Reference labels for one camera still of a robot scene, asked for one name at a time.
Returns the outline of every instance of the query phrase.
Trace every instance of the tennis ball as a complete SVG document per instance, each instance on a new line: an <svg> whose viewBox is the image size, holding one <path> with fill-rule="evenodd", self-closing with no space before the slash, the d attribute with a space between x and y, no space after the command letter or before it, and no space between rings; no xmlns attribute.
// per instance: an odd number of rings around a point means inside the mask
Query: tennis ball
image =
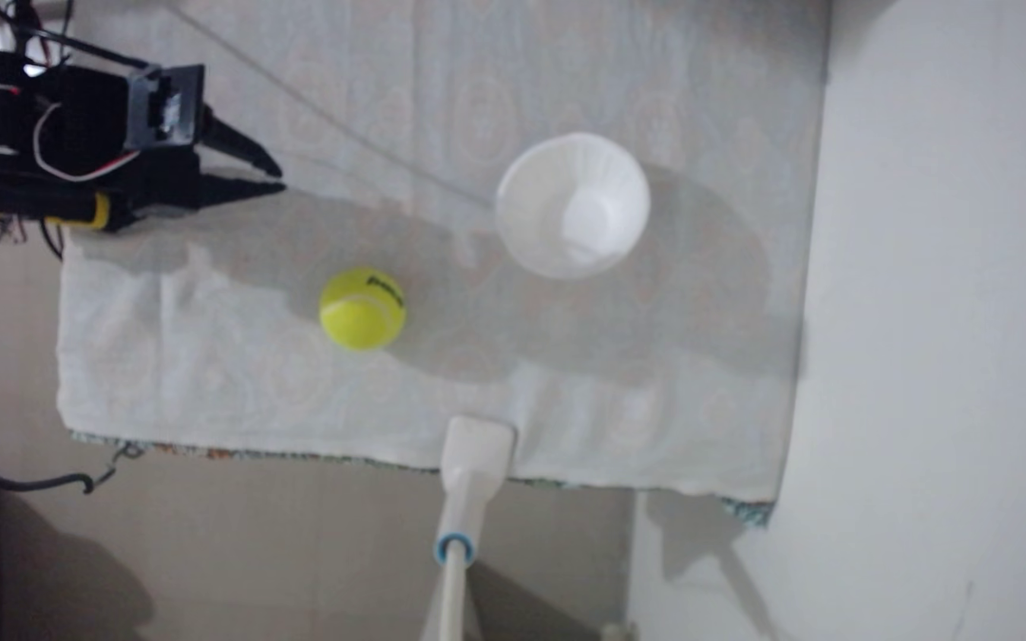
<svg viewBox="0 0 1026 641"><path fill-rule="evenodd" d="M406 324L402 288L369 267L344 271L322 288L319 323L331 340L348 349L386 347Z"/></svg>

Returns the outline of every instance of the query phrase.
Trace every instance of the white wall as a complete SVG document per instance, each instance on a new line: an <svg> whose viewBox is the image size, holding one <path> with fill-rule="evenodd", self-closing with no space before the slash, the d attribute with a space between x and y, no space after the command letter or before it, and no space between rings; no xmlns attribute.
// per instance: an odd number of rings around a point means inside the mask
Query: white wall
<svg viewBox="0 0 1026 641"><path fill-rule="evenodd" d="M643 641L1026 639L1026 1L833 25L780 507L642 499Z"/></svg>

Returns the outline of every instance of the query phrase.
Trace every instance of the white cloth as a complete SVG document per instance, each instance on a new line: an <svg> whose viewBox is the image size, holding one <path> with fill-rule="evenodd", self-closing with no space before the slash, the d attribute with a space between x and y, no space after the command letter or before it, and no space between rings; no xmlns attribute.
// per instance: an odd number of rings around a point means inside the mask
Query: white cloth
<svg viewBox="0 0 1026 641"><path fill-rule="evenodd" d="M519 430L516 477L776 496L824 1L113 10L86 14L83 36L206 62L208 103L274 151L289 189L73 234L67 426L432 468L448 417L472 413ZM654 207L617 269L552 282L512 263L491 198L516 155L576 130L636 154ZM399 342L376 354L334 347L317 319L326 279L361 265L409 304Z"/></svg>

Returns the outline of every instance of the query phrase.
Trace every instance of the white stick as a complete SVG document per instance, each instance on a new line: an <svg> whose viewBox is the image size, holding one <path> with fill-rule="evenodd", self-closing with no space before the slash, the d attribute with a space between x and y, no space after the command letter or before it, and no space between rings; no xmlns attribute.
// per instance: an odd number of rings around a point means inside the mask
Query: white stick
<svg viewBox="0 0 1026 641"><path fill-rule="evenodd" d="M446 545L442 566L442 609L440 641L462 641L462 608L465 604L465 546L460 540Z"/></svg>

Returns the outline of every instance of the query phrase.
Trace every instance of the paper cup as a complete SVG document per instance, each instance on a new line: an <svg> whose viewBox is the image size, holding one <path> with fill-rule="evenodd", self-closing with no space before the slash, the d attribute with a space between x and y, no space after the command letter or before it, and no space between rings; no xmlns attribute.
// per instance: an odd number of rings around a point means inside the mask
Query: paper cup
<svg viewBox="0 0 1026 641"><path fill-rule="evenodd" d="M619 263L647 225L643 169L621 146L591 133L524 152L497 189L497 231L535 274L584 278Z"/></svg>

